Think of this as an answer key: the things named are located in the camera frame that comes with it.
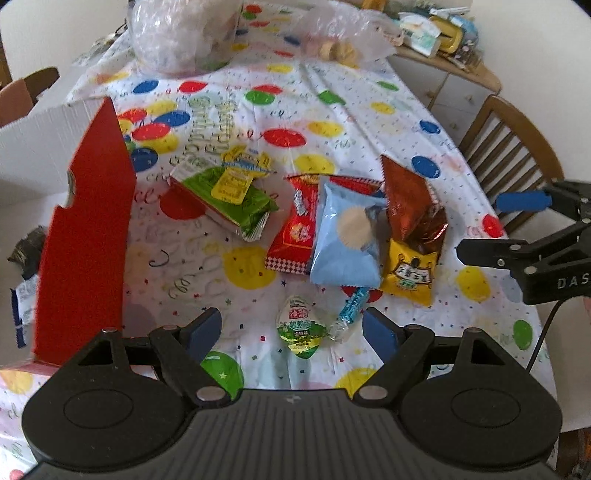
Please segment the wooden slatted chair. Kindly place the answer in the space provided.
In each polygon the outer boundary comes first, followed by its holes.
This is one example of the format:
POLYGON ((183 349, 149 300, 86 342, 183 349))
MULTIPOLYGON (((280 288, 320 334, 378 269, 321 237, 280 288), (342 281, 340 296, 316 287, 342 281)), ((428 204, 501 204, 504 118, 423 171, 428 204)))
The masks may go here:
POLYGON ((487 199, 533 191, 564 173, 553 148, 517 107, 491 95, 459 144, 487 199))

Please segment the brown chair far left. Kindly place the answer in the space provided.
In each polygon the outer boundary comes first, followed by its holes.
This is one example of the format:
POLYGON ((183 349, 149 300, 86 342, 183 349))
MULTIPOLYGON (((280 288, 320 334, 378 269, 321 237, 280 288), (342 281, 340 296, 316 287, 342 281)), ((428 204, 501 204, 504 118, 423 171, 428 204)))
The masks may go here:
POLYGON ((38 102, 38 97, 59 77, 56 67, 48 67, 3 87, 0 93, 0 127, 26 117, 38 102))

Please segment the red snack bag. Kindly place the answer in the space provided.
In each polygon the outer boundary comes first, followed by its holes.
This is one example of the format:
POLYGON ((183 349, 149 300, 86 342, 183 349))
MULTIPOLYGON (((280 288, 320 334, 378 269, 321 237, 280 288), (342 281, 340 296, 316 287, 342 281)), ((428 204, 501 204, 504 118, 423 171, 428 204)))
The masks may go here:
POLYGON ((360 177, 336 175, 296 175, 287 178, 294 188, 290 214, 266 253, 266 268, 284 273, 310 276, 317 231, 318 186, 322 177, 353 191, 384 198, 381 182, 360 177))

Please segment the brown foil snack packet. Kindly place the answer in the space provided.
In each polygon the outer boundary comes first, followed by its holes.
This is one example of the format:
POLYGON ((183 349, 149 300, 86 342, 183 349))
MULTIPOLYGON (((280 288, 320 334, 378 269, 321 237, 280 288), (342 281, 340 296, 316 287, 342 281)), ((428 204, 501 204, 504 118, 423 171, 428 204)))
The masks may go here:
POLYGON ((392 238, 423 255, 440 256, 449 222, 435 189, 387 155, 381 163, 392 238))

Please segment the large clear plastic bag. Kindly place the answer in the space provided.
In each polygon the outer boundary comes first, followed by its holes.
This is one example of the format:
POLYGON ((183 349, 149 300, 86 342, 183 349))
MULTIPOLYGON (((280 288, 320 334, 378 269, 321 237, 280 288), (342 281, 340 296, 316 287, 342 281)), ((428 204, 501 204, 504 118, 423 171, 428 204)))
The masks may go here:
POLYGON ((215 71, 228 63, 242 2, 130 1, 127 28, 142 67, 168 77, 215 71))

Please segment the light blue cookie packet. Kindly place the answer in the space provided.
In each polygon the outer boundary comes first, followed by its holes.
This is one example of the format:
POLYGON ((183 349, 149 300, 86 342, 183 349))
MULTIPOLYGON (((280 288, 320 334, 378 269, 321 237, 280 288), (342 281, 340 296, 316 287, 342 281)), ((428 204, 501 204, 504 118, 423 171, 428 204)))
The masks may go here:
POLYGON ((378 219, 386 199, 322 177, 311 283, 376 289, 381 284, 378 219))

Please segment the green white jelly cup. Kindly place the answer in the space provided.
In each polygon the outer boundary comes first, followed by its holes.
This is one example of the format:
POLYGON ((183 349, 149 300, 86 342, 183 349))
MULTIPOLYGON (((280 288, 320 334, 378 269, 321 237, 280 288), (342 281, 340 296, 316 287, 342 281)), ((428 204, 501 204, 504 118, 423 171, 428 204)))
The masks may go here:
POLYGON ((298 295, 287 298, 276 318, 276 330, 287 348, 301 359, 310 359, 327 336, 327 328, 318 312, 298 295))

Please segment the red white cardboard box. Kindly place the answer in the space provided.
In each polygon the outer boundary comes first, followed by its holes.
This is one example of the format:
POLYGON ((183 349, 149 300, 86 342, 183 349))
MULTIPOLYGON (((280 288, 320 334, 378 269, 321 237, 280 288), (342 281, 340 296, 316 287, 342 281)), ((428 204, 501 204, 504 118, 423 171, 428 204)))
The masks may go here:
POLYGON ((1 130, 1 366, 50 371, 103 329, 122 326, 136 176, 110 98, 49 108, 1 130), (6 258, 47 224, 30 341, 17 345, 6 258))

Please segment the yellow sauce sachet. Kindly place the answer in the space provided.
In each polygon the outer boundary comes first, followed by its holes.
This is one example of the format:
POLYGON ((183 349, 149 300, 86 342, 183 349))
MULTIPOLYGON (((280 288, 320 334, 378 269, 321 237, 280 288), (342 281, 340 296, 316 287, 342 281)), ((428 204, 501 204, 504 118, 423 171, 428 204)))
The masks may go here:
POLYGON ((273 172, 273 159, 266 152, 245 145, 235 145, 221 155, 223 171, 211 189, 219 201, 240 205, 252 182, 273 172))

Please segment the white wooden sideboard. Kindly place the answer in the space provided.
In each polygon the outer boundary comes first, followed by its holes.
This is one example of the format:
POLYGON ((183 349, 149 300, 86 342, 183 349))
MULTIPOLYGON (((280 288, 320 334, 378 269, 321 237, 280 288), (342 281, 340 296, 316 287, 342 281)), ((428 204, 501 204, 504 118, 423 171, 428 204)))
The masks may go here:
POLYGON ((500 80, 486 66, 470 73, 442 57, 428 58, 408 47, 399 47, 388 61, 456 145, 463 140, 485 100, 502 90, 500 80))

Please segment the blue candy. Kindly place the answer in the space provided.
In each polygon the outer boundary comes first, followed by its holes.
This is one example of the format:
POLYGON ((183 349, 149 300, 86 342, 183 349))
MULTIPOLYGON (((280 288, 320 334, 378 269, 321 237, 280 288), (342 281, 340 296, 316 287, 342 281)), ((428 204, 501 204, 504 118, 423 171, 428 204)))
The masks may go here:
POLYGON ((345 306, 339 311, 339 315, 328 327, 328 336, 334 341, 341 341, 348 333, 349 328, 355 323, 363 307, 370 297, 370 289, 365 287, 356 288, 353 294, 346 300, 345 306))

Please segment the yellow bear snack packet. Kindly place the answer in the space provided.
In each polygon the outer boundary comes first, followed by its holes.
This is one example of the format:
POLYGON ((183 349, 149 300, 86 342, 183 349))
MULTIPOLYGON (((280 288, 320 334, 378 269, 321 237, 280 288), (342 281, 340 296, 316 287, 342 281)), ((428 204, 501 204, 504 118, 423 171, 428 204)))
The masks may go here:
POLYGON ((430 307, 438 259, 437 252, 422 254, 405 243, 391 239, 380 290, 430 307))

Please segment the yellow tin on sideboard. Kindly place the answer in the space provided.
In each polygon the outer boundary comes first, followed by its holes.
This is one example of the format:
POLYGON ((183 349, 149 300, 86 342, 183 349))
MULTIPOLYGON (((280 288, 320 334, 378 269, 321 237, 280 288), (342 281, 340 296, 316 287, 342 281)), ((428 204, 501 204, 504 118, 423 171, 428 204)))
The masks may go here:
POLYGON ((429 20, 440 30, 439 51, 445 54, 455 54, 464 40, 464 30, 450 20, 438 16, 431 16, 429 20))

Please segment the green snack packet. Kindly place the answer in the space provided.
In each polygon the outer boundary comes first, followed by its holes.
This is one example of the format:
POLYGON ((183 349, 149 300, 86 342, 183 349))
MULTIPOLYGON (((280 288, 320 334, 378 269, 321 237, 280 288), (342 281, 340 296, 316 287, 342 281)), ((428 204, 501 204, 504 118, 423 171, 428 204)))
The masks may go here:
POLYGON ((171 171, 170 182, 245 242, 259 240, 270 215, 279 210, 276 201, 256 187, 252 175, 238 168, 183 162, 171 171))

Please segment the plastic bag with cookies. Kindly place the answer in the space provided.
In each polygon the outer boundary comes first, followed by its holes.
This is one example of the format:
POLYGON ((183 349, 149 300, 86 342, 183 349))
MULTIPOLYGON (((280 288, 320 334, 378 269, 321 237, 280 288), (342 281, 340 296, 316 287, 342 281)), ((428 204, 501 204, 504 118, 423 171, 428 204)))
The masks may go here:
POLYGON ((295 23, 304 55, 349 67, 385 59, 404 44, 404 31, 383 12, 344 2, 318 5, 295 23))

